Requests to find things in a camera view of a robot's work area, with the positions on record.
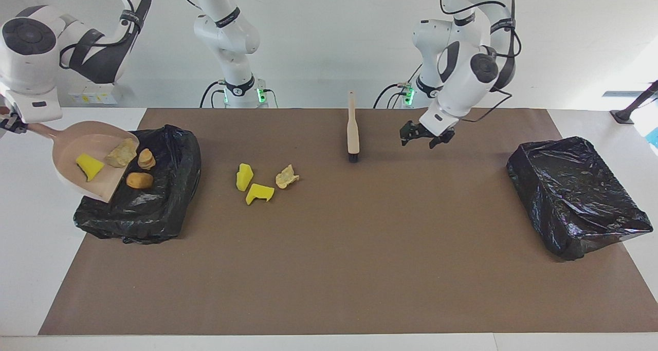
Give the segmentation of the beige plastic dustpan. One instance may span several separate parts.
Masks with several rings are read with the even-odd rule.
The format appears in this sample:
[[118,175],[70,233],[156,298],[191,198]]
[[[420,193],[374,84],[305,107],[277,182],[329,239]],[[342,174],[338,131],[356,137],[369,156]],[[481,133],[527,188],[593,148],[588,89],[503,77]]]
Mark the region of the beige plastic dustpan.
[[105,203],[112,199],[126,167],[104,166],[92,181],[87,181],[82,169],[76,164],[76,158],[85,153],[103,161],[125,139],[139,145],[138,138],[132,133],[99,121],[77,122],[64,130],[33,123],[27,125],[27,130],[52,141],[52,163],[63,184],[86,197]]

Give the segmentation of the beige hand brush black bristles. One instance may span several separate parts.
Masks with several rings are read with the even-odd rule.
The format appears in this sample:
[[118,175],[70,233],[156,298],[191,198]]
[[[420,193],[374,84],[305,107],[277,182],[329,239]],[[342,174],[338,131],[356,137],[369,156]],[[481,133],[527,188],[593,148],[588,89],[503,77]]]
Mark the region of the beige hand brush black bristles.
[[347,151],[350,163],[359,161],[360,141],[359,127],[356,121],[356,96],[354,91],[348,93]]

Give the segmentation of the plain yellow sponge wedge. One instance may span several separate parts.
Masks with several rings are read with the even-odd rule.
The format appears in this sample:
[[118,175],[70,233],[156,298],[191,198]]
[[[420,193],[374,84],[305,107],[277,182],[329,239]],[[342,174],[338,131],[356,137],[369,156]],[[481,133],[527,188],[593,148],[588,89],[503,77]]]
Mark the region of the plain yellow sponge wedge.
[[85,175],[85,181],[91,182],[105,167],[103,161],[83,153],[76,158],[76,164]]

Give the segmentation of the brown potato-shaped bread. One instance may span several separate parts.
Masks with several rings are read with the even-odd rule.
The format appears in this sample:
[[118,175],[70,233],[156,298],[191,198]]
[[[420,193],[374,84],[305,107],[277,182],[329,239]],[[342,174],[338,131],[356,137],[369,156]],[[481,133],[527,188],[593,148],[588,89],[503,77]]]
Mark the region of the brown potato-shaped bread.
[[150,189],[153,183],[154,178],[149,173],[132,172],[125,178],[125,184],[136,190]]

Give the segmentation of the beige paper scrap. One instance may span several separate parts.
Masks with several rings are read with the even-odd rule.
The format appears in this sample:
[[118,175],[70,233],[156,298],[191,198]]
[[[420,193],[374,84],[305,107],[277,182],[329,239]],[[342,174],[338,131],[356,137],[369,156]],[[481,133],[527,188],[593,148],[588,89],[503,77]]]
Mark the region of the beige paper scrap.
[[289,164],[284,168],[280,173],[275,177],[275,183],[279,189],[287,189],[290,184],[298,181],[300,178],[299,175],[296,175],[293,165]]

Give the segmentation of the notched yellow sponge piece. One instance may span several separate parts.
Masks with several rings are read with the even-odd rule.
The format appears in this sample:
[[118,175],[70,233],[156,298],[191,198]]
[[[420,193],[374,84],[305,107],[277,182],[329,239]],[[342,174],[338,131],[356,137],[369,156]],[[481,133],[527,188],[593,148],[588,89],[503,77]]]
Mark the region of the notched yellow sponge piece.
[[247,195],[245,196],[245,203],[250,206],[256,199],[264,200],[269,202],[273,195],[275,194],[275,189],[273,187],[263,186],[260,184],[251,184]]

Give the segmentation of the yellow sponge wedge green backing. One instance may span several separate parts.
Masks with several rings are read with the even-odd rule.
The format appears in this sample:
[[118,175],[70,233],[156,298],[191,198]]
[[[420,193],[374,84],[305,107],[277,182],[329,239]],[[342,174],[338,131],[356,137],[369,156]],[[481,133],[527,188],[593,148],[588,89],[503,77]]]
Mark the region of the yellow sponge wedge green backing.
[[246,163],[240,163],[236,173],[235,185],[240,192],[245,192],[254,177],[252,167]]

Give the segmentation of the bin with black bag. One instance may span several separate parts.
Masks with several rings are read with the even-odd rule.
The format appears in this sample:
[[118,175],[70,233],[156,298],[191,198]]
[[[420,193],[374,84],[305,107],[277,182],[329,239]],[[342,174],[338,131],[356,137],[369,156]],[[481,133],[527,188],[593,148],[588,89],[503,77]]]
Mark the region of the bin with black bag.
[[648,215],[589,140],[522,143],[507,173],[543,245],[560,260],[653,232]]
[[78,229],[97,238],[121,238],[124,243],[157,244],[179,236],[187,208],[200,180],[202,159],[199,142],[189,130],[167,124],[137,130],[138,152],[150,150],[155,165],[147,170],[153,177],[148,189],[132,189],[125,180],[142,173],[134,159],[108,202],[83,197],[73,214]]

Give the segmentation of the black stand foot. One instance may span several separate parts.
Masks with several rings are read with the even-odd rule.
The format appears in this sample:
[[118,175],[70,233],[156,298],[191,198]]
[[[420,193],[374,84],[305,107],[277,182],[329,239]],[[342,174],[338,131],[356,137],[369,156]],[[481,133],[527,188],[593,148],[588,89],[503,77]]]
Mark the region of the black stand foot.
[[639,109],[642,105],[648,104],[649,99],[653,98],[658,93],[658,80],[652,82],[650,86],[645,89],[637,98],[632,101],[627,107],[621,110],[610,110],[609,114],[618,124],[631,124],[634,122],[631,119],[631,114]]

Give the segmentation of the brown paper table mat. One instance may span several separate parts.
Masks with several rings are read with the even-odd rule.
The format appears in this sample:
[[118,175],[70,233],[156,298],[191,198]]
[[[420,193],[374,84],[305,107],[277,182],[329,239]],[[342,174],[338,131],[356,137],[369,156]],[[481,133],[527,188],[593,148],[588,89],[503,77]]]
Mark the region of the brown paper table mat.
[[[559,139],[545,110],[499,109],[449,144],[400,145],[415,110],[149,109],[199,141],[180,236],[87,235],[42,335],[655,332],[658,303],[622,244],[562,262],[507,174],[520,143]],[[273,187],[245,203],[236,173]],[[298,181],[279,189],[289,164]]]

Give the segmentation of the white wall power strip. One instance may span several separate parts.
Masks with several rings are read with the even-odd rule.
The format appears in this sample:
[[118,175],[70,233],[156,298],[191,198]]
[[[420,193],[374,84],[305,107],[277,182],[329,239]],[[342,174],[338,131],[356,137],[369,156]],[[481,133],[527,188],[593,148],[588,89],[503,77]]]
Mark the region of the white wall power strip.
[[123,93],[116,84],[97,84],[90,81],[73,84],[68,90],[73,104],[117,105]]

